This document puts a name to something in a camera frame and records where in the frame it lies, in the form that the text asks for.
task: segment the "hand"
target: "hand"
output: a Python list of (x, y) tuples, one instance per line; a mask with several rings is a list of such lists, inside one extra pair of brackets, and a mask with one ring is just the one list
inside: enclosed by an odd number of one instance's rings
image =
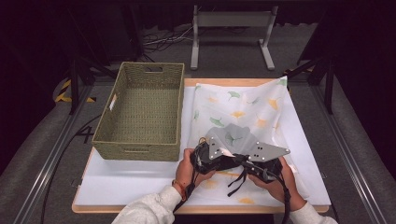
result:
[[(190, 155), (194, 151), (193, 148), (186, 148), (184, 149), (184, 155), (183, 155), (183, 160), (178, 164), (177, 170), (176, 170), (176, 180), (179, 182), (184, 189), (191, 183), (191, 178), (192, 178), (192, 172), (193, 172), (193, 166), (190, 161)], [(206, 175), (201, 175), (198, 172), (195, 173), (196, 181), (195, 181), (195, 187), (198, 187), (199, 184), (201, 184), (202, 181), (209, 179), (212, 177), (212, 175), (216, 171), (211, 171), (207, 173)], [(175, 189), (181, 193), (181, 188), (178, 185), (174, 185)]]
[[(297, 191), (296, 181), (294, 178), (293, 171), (286, 163), (285, 158), (279, 157), (280, 163), (282, 164), (282, 175), (286, 184), (286, 187), (289, 189), (290, 193), (290, 210), (296, 211), (302, 208), (306, 201), (301, 197), (299, 192)], [(283, 191), (283, 186), (279, 183), (279, 181), (275, 180), (269, 184), (261, 181), (257, 176), (249, 175), (248, 178), (253, 181), (253, 183), (262, 188), (267, 189), (268, 192), (278, 201), (284, 203), (285, 201), (285, 193)]]

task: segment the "person's left hand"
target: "person's left hand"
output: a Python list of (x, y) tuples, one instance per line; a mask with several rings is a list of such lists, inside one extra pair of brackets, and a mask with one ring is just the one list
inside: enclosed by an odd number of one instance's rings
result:
[[(177, 167), (176, 170), (176, 181), (180, 183), (184, 189), (191, 183), (191, 178), (192, 178), (192, 172), (193, 172), (193, 166), (190, 161), (190, 155), (194, 151), (193, 148), (186, 148), (184, 149), (184, 155), (183, 155), (183, 160), (180, 162), (180, 164)], [(216, 171), (211, 171), (207, 173), (206, 175), (201, 175), (198, 172), (195, 172), (196, 176), (196, 181), (195, 181), (195, 187), (198, 187), (198, 185), (201, 184), (202, 181), (209, 179), (212, 177), (212, 175)]]

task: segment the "black strap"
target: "black strap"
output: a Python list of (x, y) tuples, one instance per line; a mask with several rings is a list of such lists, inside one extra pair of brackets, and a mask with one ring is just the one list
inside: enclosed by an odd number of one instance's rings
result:
[(231, 182), (231, 184), (228, 185), (228, 188), (229, 188), (233, 183), (235, 183), (236, 181), (239, 181), (242, 177), (244, 177), (244, 180), (243, 180), (242, 183), (239, 185), (239, 187), (236, 188), (236, 189), (234, 189), (233, 191), (231, 191), (230, 193), (227, 194), (228, 197), (231, 197), (231, 195), (233, 195), (235, 192), (237, 192), (237, 191), (241, 188), (241, 186), (242, 186), (242, 185), (245, 183), (245, 181), (247, 180), (247, 175), (248, 175), (248, 172), (244, 169), (244, 171), (241, 173), (241, 175), (238, 176), (238, 178), (236, 178), (235, 181)]
[(283, 188), (283, 192), (285, 192), (285, 215), (283, 216), (282, 224), (286, 224), (289, 220), (290, 215), (290, 192), (287, 188)]
[[(197, 180), (197, 176), (195, 176), (195, 170), (192, 171), (192, 177), (191, 177), (191, 183), (186, 187), (186, 201), (190, 198), (190, 196), (192, 195), (192, 192), (195, 189), (195, 181)], [(174, 209), (174, 213), (177, 211), (177, 209), (179, 207), (181, 207), (181, 205), (183, 205), (186, 201), (180, 201), (180, 203), (178, 203)]]

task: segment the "wrist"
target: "wrist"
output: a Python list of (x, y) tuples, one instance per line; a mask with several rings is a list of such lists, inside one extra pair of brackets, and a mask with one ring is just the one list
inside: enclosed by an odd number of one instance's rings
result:
[(290, 211), (300, 210), (306, 204), (306, 200), (296, 191), (290, 193)]
[(180, 182), (174, 179), (172, 181), (172, 187), (174, 187), (177, 190), (177, 192), (180, 194), (181, 200), (183, 202), (187, 200), (186, 188)]

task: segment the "wicker basket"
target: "wicker basket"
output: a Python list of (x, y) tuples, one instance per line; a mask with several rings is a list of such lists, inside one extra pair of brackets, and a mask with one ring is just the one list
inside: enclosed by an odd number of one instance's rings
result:
[(105, 160), (178, 161), (183, 63), (122, 63), (93, 146)]

